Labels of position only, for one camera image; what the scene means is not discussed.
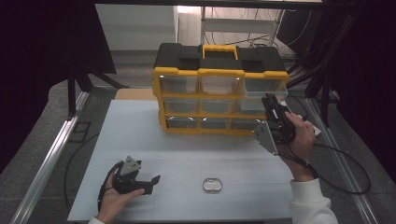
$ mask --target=person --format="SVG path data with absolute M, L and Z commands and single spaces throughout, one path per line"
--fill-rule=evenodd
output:
M 292 112 L 286 112 L 286 116 L 293 123 L 296 136 L 288 146 L 276 146 L 278 151 L 287 153 L 290 156 L 308 162 L 312 146 L 315 142 L 314 127 L 309 121 L 303 121 Z M 302 165 L 283 159 L 289 166 L 293 179 L 290 181 L 292 200 L 290 202 L 291 219 L 294 224 L 310 223 L 338 223 L 334 212 L 331 209 L 331 200 L 323 197 L 320 184 L 310 170 Z M 113 176 L 106 182 L 106 188 L 111 188 Z M 142 195 L 143 189 L 137 189 L 128 194 L 120 195 L 114 189 L 105 192 L 101 209 L 96 217 L 93 217 L 89 224 L 111 223 L 122 210 L 125 204 L 132 199 Z

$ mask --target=white sleeve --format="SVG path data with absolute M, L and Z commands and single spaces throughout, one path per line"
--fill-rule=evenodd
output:
M 92 217 L 88 224 L 105 224 L 105 223 L 99 221 L 96 217 Z
M 323 197 L 318 179 L 290 181 L 293 199 L 290 202 L 293 224 L 338 223 L 330 199 Z

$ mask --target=floor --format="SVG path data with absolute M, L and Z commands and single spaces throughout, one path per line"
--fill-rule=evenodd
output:
M 200 29 L 198 27 L 201 10 L 198 7 L 185 9 L 188 13 L 179 14 L 179 42 L 184 45 L 198 45 L 200 41 Z M 256 12 L 257 18 L 260 19 L 273 19 L 276 14 L 276 10 L 272 9 L 260 9 L 257 11 L 257 9 L 253 8 L 208 8 L 206 10 L 206 16 L 253 19 L 256 17 Z M 238 43 L 238 46 L 247 48 L 251 45 L 257 46 L 266 43 L 266 40 L 262 38 L 251 41 L 251 39 L 258 36 L 261 35 L 206 33 L 205 41 L 211 44 L 244 41 Z M 294 57 L 293 52 L 279 41 L 276 41 L 275 47 L 279 49 L 279 54 L 284 59 L 285 65 L 287 67 L 290 66 Z M 110 75 L 113 79 L 131 87 L 150 87 L 150 73 L 155 60 L 155 54 L 152 52 L 114 51 L 112 55 L 118 73 L 117 76 Z M 73 133 L 71 135 L 70 140 L 74 140 L 75 142 L 69 141 L 64 148 L 63 154 L 58 160 L 47 186 L 41 193 L 28 223 L 66 223 L 68 208 L 78 192 L 79 183 L 84 175 L 83 171 L 88 165 L 94 148 L 95 134 L 100 132 L 101 124 L 106 117 L 108 104 L 116 93 L 116 90 L 113 88 L 102 88 L 101 86 L 108 86 L 102 80 L 94 76 L 91 76 L 91 78 L 94 85 L 98 86 L 98 88 L 95 88 L 90 93 L 90 98 L 84 108 L 85 112 L 81 114 L 78 120 L 81 124 L 84 122 L 91 124 L 86 138 L 91 140 L 82 147 L 81 143 L 78 143 L 81 135 L 79 133 Z M 303 105 L 307 106 L 303 95 L 305 86 L 306 83 L 301 83 L 291 88 L 290 93 L 296 96 Z M 14 216 L 21 200 L 35 178 L 36 172 L 42 161 L 46 158 L 54 139 L 64 124 L 67 116 L 66 93 L 66 82 L 59 83 L 50 90 L 49 103 L 43 111 L 41 118 L 37 121 L 35 128 L 21 146 L 18 154 L 1 174 L 0 223 L 9 223 Z M 287 102 L 295 111 L 300 113 L 305 112 L 295 98 L 289 97 Z M 330 104 L 329 108 L 332 137 L 337 140 L 336 142 L 339 148 L 347 151 L 349 155 L 353 156 L 363 165 L 372 180 L 372 189 L 365 195 L 365 198 L 370 203 L 373 213 L 377 218 L 376 222 L 373 223 L 395 223 L 395 183 L 390 180 L 370 149 L 364 145 L 356 133 L 343 120 L 335 106 L 336 104 Z M 322 137 L 320 137 L 319 141 L 325 143 Z M 328 161 L 323 160 L 323 158 L 318 159 L 318 161 L 320 160 L 323 162 L 319 162 L 317 166 L 322 172 L 325 172 L 333 181 L 338 181 L 338 183 L 344 182 L 337 171 L 329 172 L 332 171 L 331 167 L 335 167 L 334 164 L 331 164 L 331 159 Z M 339 223 L 364 223 L 364 218 L 361 217 L 361 212 L 356 207 L 356 197 L 340 193 L 325 183 L 323 183 L 322 189 L 325 196 L 332 199 L 333 211 L 337 215 Z M 290 220 L 274 220 L 265 223 L 291 222 Z

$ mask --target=metal tin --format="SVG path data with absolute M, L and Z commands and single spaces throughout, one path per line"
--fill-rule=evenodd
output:
M 207 178 L 204 180 L 203 187 L 207 193 L 218 193 L 222 188 L 222 183 L 217 178 Z

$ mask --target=table surface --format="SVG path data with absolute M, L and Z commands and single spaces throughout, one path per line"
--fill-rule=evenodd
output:
M 157 116 L 156 101 L 111 102 L 69 221 L 86 221 L 97 214 L 96 199 L 106 173 L 127 156 L 142 161 L 137 180 L 162 177 L 153 193 L 129 203 L 119 220 L 174 222 L 290 217 L 290 171 L 253 136 L 164 133 Z M 223 188 L 217 194 L 203 190 L 204 180 L 211 177 L 222 181 Z

